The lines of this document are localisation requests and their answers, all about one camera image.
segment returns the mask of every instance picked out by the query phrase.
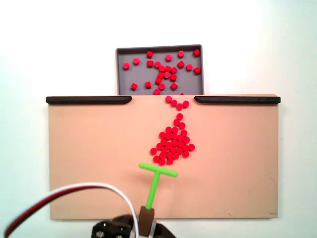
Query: pile of red pieces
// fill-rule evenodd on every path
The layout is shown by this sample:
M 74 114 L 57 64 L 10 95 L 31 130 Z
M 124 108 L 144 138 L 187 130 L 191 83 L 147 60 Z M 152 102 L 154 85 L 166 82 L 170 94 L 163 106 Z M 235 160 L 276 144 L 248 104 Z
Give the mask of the pile of red pieces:
M 171 96 L 167 96 L 166 101 L 171 103 L 174 100 Z M 184 101 L 182 105 L 184 104 L 186 107 L 189 106 L 188 101 Z M 173 122 L 174 127 L 168 126 L 165 131 L 159 133 L 160 142 L 150 150 L 151 155 L 154 155 L 153 161 L 155 163 L 159 163 L 161 166 L 172 165 L 180 155 L 188 158 L 189 152 L 195 149 L 194 144 L 189 144 L 190 138 L 185 130 L 186 124 L 182 121 L 183 118 L 183 114 L 178 113 Z
M 179 52 L 178 52 L 178 57 L 179 57 L 179 58 L 183 58 L 184 55 L 185 55 L 184 51 L 179 51 Z M 193 55 L 194 55 L 195 57 L 199 56 L 199 55 L 200 55 L 200 50 L 199 50 L 199 49 L 194 50 L 194 51 L 193 51 Z M 153 56 L 153 52 L 152 52 L 152 51 L 148 51 L 148 52 L 147 52 L 147 57 L 151 59 L 152 56 Z M 165 59 L 166 59 L 166 61 L 171 61 L 171 60 L 172 60 L 172 55 L 167 54 L 166 57 L 165 57 Z M 140 63 L 140 60 L 139 60 L 138 58 L 134 58 L 134 59 L 133 59 L 133 63 L 134 63 L 135 65 L 138 65 L 138 64 Z M 176 67 L 171 67 L 171 66 L 169 66 L 169 65 L 164 66 L 164 65 L 162 65 L 161 62 L 159 62 L 159 61 L 156 61 L 156 62 L 154 63 L 153 60 L 148 60 L 148 61 L 147 61 L 147 67 L 153 67 L 153 66 L 159 70 L 158 75 L 157 75 L 157 78 L 156 78 L 156 80 L 155 80 L 155 84 L 158 85 L 158 88 L 156 88 L 156 89 L 154 90 L 154 94 L 155 94 L 155 95 L 159 95 L 160 92 L 161 92 L 161 90 L 164 90 L 164 89 L 165 89 L 165 84 L 162 83 L 162 80 L 163 80 L 163 79 L 170 79 L 170 80 L 173 82 L 173 83 L 171 84 L 171 86 L 170 86 L 171 89 L 172 89 L 172 90 L 176 90 L 177 87 L 178 87 L 178 85 L 177 85 L 177 83 L 176 83 L 176 79 L 177 79 L 177 75 L 176 75 L 176 73 L 177 73 L 177 68 L 176 68 Z M 184 63 L 183 61 L 180 61 L 179 63 L 177 63 L 177 66 L 178 66 L 178 68 L 182 68 L 182 67 L 185 66 L 185 63 Z M 125 63 L 123 64 L 123 68 L 124 68 L 125 70 L 129 69 L 129 67 L 130 67 L 129 63 L 125 62 Z M 186 69 L 187 69 L 188 72 L 190 72 L 190 71 L 193 69 L 192 64 L 190 64 L 190 63 L 187 64 L 187 65 L 186 65 Z M 200 73 L 201 73 L 201 69 L 200 69 L 199 67 L 197 67 L 197 68 L 194 69 L 194 72 L 195 72 L 195 74 L 200 74 Z M 131 84 L 131 89 L 132 89 L 132 90 L 136 90 L 137 87 L 138 87 L 138 85 L 137 85 L 136 83 L 132 83 L 132 84 Z M 150 81 L 145 82 L 145 87 L 146 87 L 147 89 L 150 89 L 150 88 L 152 87 L 151 82 L 150 82 Z

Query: red and white wire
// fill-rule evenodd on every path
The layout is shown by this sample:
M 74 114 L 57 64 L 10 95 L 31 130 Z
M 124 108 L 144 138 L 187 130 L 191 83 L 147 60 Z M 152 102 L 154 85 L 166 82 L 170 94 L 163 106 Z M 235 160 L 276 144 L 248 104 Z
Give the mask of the red and white wire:
M 17 216 L 13 221 L 7 226 L 4 232 L 4 238 L 8 238 L 10 234 L 18 227 L 20 226 L 26 219 L 28 219 L 30 216 L 32 216 L 35 212 L 40 210 L 42 207 L 44 207 L 46 204 L 52 202 L 53 200 L 62 197 L 66 194 L 85 190 L 85 189 L 91 189 L 91 188 L 105 188 L 111 191 L 114 191 L 118 195 L 120 195 L 129 205 L 134 226 L 135 226 L 135 238 L 139 238 L 139 227 L 138 227 L 138 220 L 137 215 L 134 210 L 134 207 L 131 203 L 131 201 L 127 198 L 127 196 L 121 192 L 118 188 L 106 184 L 106 183 L 100 183 L 100 182 L 85 182 L 85 183 L 76 183 L 69 186 L 58 188 L 52 192 L 50 192 L 47 196 L 36 202 L 34 205 L 29 207 L 27 210 L 22 212 L 19 216 Z

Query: board surface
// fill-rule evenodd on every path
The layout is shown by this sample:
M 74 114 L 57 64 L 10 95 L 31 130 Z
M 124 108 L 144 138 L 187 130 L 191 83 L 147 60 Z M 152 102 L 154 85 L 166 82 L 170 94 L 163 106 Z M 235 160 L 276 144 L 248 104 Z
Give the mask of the board surface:
M 184 115 L 195 144 L 189 158 L 171 166 L 178 178 L 160 176 L 156 218 L 274 218 L 278 197 L 278 105 L 201 104 L 194 95 Z M 153 173 L 150 149 L 178 111 L 165 96 L 132 96 L 123 105 L 49 105 L 50 188 L 77 182 L 117 186 L 138 210 Z M 52 219 L 110 219 L 129 213 L 105 190 L 87 190 L 51 204 Z

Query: black rubber edge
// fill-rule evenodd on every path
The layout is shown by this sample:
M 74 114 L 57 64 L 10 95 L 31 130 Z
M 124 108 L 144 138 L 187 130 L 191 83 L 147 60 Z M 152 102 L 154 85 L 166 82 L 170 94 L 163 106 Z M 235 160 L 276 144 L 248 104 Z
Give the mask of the black rubber edge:
M 248 96 L 195 96 L 194 99 L 203 104 L 279 104 L 280 97 L 248 97 Z
M 46 97 L 48 104 L 127 104 L 131 96 L 75 96 L 75 97 Z

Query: red game piece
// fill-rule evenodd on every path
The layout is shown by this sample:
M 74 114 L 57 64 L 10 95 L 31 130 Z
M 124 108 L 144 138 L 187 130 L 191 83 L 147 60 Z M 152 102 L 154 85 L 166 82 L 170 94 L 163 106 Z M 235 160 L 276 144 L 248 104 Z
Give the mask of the red game piece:
M 178 144 L 177 144 L 178 147 L 183 147 L 184 145 L 185 145 L 185 144 L 184 144 L 183 141 L 179 141 Z
M 158 150 L 161 150 L 162 147 L 163 147 L 162 143 L 158 143 L 158 144 L 157 144 L 157 149 L 158 149 Z
M 165 160 L 159 160 L 159 165 L 161 166 L 165 165 Z
M 171 151 L 172 153 L 176 153 L 176 151 L 177 151 L 176 146 L 172 146 L 172 148 L 170 149 L 170 151 Z
M 166 154 L 164 152 L 161 152 L 159 154 L 159 158 L 162 160 L 162 159 L 165 159 L 166 158 Z
M 148 67 L 153 67 L 153 60 L 148 60 Z
M 179 56 L 179 57 L 182 58 L 182 57 L 184 57 L 184 55 L 185 55 L 185 52 L 183 52 L 183 51 L 179 51 L 179 52 L 178 52 L 178 56 Z
M 171 73 L 176 73 L 177 72 L 177 68 L 173 67 L 171 70 L 170 70 Z
M 178 136 L 177 133 L 172 133 L 172 139 L 173 139 L 173 140 L 176 140 L 176 139 L 177 139 L 177 136 Z
M 194 50 L 194 56 L 199 56 L 200 55 L 200 50 L 198 50 L 198 49 L 195 49 Z
M 188 71 L 191 71 L 191 70 L 193 69 L 192 64 L 189 63 L 189 64 L 186 66 L 186 69 L 187 69 Z
M 154 89 L 154 94 L 155 95 L 159 95 L 160 94 L 160 89 L 159 88 Z
M 140 62 L 139 58 L 134 58 L 134 59 L 133 59 L 133 63 L 134 63 L 134 64 L 139 64 L 139 62 Z
M 176 108 L 178 110 L 182 110 L 183 109 L 183 104 L 181 104 L 181 103 L 177 104 Z
M 164 69 L 164 71 L 169 73 L 169 72 L 171 71 L 170 66 L 166 66 L 165 69 Z
M 166 58 L 167 61 L 171 61 L 172 60 L 172 55 L 168 54 L 165 58 Z
M 179 158 L 179 154 L 178 153 L 174 153 L 173 154 L 173 159 L 177 160 Z
M 177 132 L 178 132 L 178 128 L 174 126 L 174 127 L 172 128 L 172 132 L 173 132 L 173 133 L 177 133 Z
M 179 123 L 180 123 L 179 119 L 174 120 L 174 125 L 179 125 Z
M 178 153 L 179 155 L 183 154 L 183 149 L 182 149 L 182 148 L 177 148 L 177 153 Z
M 166 147 L 162 147 L 162 152 L 166 154 L 168 152 L 168 149 Z
M 166 129 L 165 129 L 166 133 L 172 133 L 172 128 L 170 126 L 168 126 Z
M 160 67 L 160 62 L 159 62 L 159 61 L 156 61 L 155 64 L 154 64 L 154 66 L 155 66 L 156 68 L 159 68 L 159 67 Z
M 169 151 L 169 152 L 167 152 L 166 156 L 167 156 L 169 159 L 171 159 L 171 158 L 173 157 L 173 153 Z
M 182 68 L 182 67 L 184 67 L 185 63 L 183 61 L 180 61 L 180 62 L 178 62 L 177 65 L 178 65 L 178 67 Z
M 155 155 L 155 154 L 157 153 L 157 149 L 156 149 L 156 148 L 152 148 L 152 149 L 150 150 L 150 153 L 151 153 L 152 155 Z
M 178 136 L 177 136 L 177 140 L 178 140 L 178 141 L 183 141 L 183 140 L 184 140 L 184 137 L 183 137 L 182 135 L 178 135 Z
M 172 158 L 167 159 L 167 164 L 172 165 L 174 163 L 174 160 Z
M 131 84 L 131 89 L 132 89 L 132 90 L 136 90 L 137 87 L 138 87 L 138 85 L 137 85 L 136 83 L 132 83 L 132 84 Z
M 169 72 L 165 72 L 164 73 L 164 78 L 169 78 L 170 77 L 170 73 Z
M 178 144 L 178 141 L 176 139 L 172 140 L 172 146 L 176 146 Z
M 182 120 L 184 118 L 184 115 L 179 113 L 176 115 L 176 118 L 179 119 L 179 120 Z
M 160 84 L 162 82 L 162 79 L 161 78 L 157 78 L 156 80 L 155 80 L 155 83 L 156 84 Z
M 189 152 L 188 151 L 184 151 L 183 156 L 184 156 L 184 158 L 188 158 Z
M 166 147 L 167 147 L 167 149 L 172 148 L 172 142 L 167 142 L 167 143 L 166 143 Z
M 147 52 L 147 57 L 148 58 L 152 58 L 152 56 L 153 56 L 153 51 L 148 51 Z
M 172 83 L 170 87 L 175 90 L 178 87 L 178 85 L 176 83 Z
M 183 145 L 182 149 L 183 151 L 188 151 L 188 145 Z
M 145 87 L 146 87 L 146 88 L 151 88 L 151 82 L 146 82 L 146 83 L 145 83 Z
M 185 136 L 185 137 L 184 137 L 184 142 L 185 142 L 185 143 L 189 143 L 189 141 L 190 141 L 190 138 L 189 138 L 188 136 Z
M 159 70 L 160 70 L 161 72 L 164 72 L 165 66 L 164 66 L 164 65 L 161 65 L 161 66 L 159 67 Z
M 158 87 L 160 88 L 160 90 L 163 90 L 165 88 L 165 84 L 160 83 Z
M 166 140 L 165 138 L 163 138 L 162 140 L 160 140 L 160 143 L 161 143 L 162 145 L 166 145 L 167 140 Z
M 176 79 L 177 79 L 177 75 L 176 75 L 176 74 L 172 74 L 172 75 L 170 76 L 170 80 L 176 81 Z
M 164 76 L 164 73 L 158 72 L 158 78 L 163 78 L 163 76 Z
M 171 140 L 171 139 L 172 139 L 172 134 L 167 133 L 167 134 L 166 134 L 166 139 L 167 139 L 167 140 Z
M 161 139 L 164 139 L 164 138 L 166 137 L 166 133 L 165 133 L 164 131 L 160 132 L 160 133 L 159 133 L 159 137 L 160 137 Z
M 183 106 L 184 106 L 185 108 L 189 107 L 189 102 L 188 102 L 188 101 L 184 101 L 184 102 L 183 102 Z
M 184 129 L 185 128 L 185 123 L 183 123 L 183 122 L 181 122 L 180 124 L 179 124 L 179 128 L 181 128 L 181 129 Z
M 128 69 L 130 67 L 129 63 L 123 63 L 123 68 Z
M 154 162 L 155 163 L 158 163 L 159 162 L 159 156 L 158 155 L 155 155 L 154 158 L 153 158 Z
M 171 97 L 171 96 L 167 96 L 167 97 L 165 98 L 165 100 L 166 100 L 168 103 L 170 103 L 170 102 L 172 101 L 172 97 Z
M 171 105 L 172 105 L 173 107 L 175 107 L 175 106 L 177 105 L 177 101 L 176 101 L 176 100 L 172 100 L 170 103 L 171 103 Z
M 189 145 L 188 145 L 188 149 L 189 149 L 190 151 L 193 151 L 193 150 L 195 149 L 195 146 L 194 146 L 193 144 L 189 144 Z
M 186 135 L 187 135 L 187 130 L 181 130 L 180 134 L 181 134 L 182 136 L 186 136 Z
M 194 68 L 194 72 L 195 72 L 195 74 L 200 74 L 200 68 L 199 67 Z

